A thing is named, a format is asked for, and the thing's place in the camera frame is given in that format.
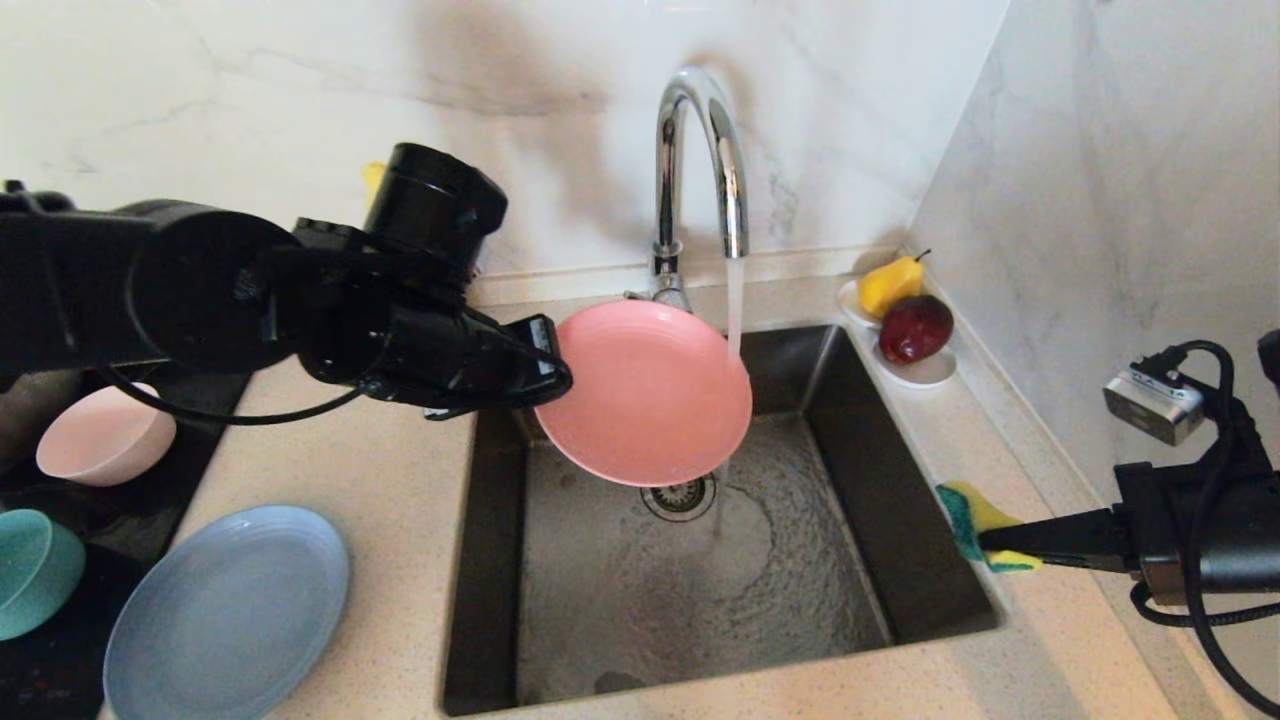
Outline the yellow sponge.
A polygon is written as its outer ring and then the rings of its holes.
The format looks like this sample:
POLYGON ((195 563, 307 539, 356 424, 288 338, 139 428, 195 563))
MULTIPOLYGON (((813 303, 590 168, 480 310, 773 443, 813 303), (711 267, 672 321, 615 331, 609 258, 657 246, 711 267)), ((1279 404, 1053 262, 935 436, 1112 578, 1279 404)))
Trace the yellow sponge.
POLYGON ((1037 571, 1043 562, 1014 550, 983 550, 980 534, 1023 524, 989 502, 982 492, 965 482, 937 484, 934 492, 948 516, 960 553, 974 562, 983 562, 992 573, 1037 571))

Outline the salmon pink plate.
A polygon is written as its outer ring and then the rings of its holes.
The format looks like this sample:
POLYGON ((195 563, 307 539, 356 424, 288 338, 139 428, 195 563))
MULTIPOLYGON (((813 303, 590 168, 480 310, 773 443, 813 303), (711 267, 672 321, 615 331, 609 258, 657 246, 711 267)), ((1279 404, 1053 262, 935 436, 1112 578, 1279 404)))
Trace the salmon pink plate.
POLYGON ((581 469, 622 486, 677 486, 742 443, 753 416, 748 370, 691 313, 625 299, 580 310, 556 332, 573 384, 535 414, 581 469))

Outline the chrome gooseneck faucet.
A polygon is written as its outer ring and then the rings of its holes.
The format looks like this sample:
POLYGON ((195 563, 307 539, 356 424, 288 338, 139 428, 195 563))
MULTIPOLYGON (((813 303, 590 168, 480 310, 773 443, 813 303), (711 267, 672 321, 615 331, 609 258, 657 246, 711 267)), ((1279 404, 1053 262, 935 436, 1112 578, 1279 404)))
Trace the chrome gooseneck faucet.
POLYGON ((698 64, 680 67, 667 81, 655 119, 655 238, 652 242, 646 291, 637 299, 689 313, 677 238, 680 219, 684 118, 692 113, 707 141, 716 187, 717 231, 724 260, 750 254, 749 192, 745 154, 726 92, 698 64))

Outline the light pink bowl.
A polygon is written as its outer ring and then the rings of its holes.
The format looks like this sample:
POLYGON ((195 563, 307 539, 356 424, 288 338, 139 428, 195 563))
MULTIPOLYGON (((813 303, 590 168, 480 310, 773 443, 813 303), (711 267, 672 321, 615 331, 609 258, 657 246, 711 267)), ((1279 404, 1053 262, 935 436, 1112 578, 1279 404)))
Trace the light pink bowl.
POLYGON ((154 468, 175 437, 175 418, 111 386, 58 415, 41 436, 35 460, 49 477, 114 487, 154 468))

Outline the blue plate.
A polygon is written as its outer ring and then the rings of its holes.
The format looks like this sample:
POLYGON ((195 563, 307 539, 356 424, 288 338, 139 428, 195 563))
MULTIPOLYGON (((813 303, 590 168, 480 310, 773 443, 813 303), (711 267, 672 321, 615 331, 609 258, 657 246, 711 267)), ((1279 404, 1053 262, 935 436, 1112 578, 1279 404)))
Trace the blue plate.
POLYGON ((311 673, 344 612, 342 533, 292 505, 233 512, 169 551, 108 642, 115 720, 264 720, 311 673))

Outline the teal bowl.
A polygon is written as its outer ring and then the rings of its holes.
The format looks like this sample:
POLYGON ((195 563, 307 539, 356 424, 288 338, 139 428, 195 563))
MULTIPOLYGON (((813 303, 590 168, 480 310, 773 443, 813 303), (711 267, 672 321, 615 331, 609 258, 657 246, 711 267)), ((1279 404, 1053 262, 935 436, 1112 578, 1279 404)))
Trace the teal bowl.
POLYGON ((76 592, 83 542, 33 509, 0 512, 0 642, 29 634, 76 592))

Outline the stainless steel sink basin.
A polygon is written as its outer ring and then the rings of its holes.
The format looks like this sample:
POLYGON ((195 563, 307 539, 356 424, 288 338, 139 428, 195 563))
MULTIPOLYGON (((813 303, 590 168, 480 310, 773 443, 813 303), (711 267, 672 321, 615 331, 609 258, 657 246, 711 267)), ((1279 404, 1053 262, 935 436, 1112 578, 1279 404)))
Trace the stainless steel sink basin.
POLYGON ((837 325, 742 340, 755 410, 717 497, 662 521, 530 411, 480 413, 454 583, 451 716, 832 659, 1000 623, 837 325))

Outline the round metal drain strainer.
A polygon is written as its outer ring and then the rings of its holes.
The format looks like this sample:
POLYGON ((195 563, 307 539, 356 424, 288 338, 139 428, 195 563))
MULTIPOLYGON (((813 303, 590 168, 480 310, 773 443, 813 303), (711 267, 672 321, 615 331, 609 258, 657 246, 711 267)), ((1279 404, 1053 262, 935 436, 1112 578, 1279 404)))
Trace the round metal drain strainer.
POLYGON ((677 486, 643 488, 640 497, 648 511, 662 521, 695 521, 716 502, 716 474, 709 473, 677 486))

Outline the small white dish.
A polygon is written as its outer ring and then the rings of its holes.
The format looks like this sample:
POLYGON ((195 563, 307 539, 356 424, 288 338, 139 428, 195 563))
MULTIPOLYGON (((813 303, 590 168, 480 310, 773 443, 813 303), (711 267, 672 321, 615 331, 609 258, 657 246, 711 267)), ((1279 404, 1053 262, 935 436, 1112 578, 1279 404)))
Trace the small white dish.
POLYGON ((916 363, 891 363, 879 347, 872 343, 873 359, 879 369, 899 386, 909 389, 928 389, 948 382, 957 372, 957 359, 951 343, 943 345, 936 354, 916 363))
POLYGON ((840 310, 855 324, 872 331, 878 331, 881 328, 881 320, 867 313, 861 306, 860 278, 854 278, 846 282, 838 290, 837 304, 840 310))

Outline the dark red apple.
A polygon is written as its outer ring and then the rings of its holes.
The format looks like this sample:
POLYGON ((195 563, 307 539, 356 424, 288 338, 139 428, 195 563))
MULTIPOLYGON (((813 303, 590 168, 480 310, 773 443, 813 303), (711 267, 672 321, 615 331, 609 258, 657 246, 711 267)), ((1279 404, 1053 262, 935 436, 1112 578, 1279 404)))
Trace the dark red apple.
POLYGON ((895 365, 919 363, 945 348, 954 327, 952 310, 937 297, 908 297, 896 302, 884 315, 878 350, 895 365))

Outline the yellow pear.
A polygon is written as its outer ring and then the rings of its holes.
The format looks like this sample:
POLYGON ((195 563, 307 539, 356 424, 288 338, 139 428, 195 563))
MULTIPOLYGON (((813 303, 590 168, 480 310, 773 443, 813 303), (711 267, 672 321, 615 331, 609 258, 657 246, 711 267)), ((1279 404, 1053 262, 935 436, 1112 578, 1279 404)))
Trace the yellow pear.
POLYGON ((923 259, 929 254, 905 255, 864 275, 858 284, 859 307, 879 320, 899 301, 918 296, 925 277, 923 259))

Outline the black induction cooktop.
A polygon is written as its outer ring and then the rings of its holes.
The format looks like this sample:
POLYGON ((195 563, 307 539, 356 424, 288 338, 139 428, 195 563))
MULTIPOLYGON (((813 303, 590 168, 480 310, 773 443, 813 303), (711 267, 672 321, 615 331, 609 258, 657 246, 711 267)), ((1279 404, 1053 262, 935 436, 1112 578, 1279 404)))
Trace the black induction cooktop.
POLYGON ((180 423, 165 456, 122 486, 47 477, 33 460, 0 474, 0 512, 33 509, 76 534, 86 565, 76 592, 33 632, 0 641, 0 720, 96 720, 113 628, 166 552, 224 427, 180 423))

